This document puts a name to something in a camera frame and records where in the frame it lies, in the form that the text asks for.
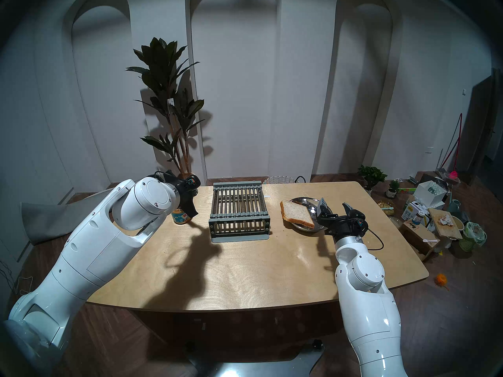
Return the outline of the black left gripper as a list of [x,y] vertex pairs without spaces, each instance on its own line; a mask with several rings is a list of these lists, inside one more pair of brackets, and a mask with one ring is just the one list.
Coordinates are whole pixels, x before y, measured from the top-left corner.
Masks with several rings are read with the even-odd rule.
[[180,174],[178,177],[171,170],[163,172],[165,183],[173,185],[182,194],[182,211],[191,219],[198,215],[194,206],[194,197],[198,194],[201,181],[193,173]]

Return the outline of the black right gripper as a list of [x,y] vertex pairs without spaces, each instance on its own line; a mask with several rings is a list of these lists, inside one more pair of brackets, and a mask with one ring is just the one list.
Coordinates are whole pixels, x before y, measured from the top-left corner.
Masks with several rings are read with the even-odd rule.
[[343,202],[346,215],[333,214],[324,198],[321,198],[316,208],[318,224],[325,227],[324,234],[340,240],[348,236],[362,238],[369,229],[365,215]]

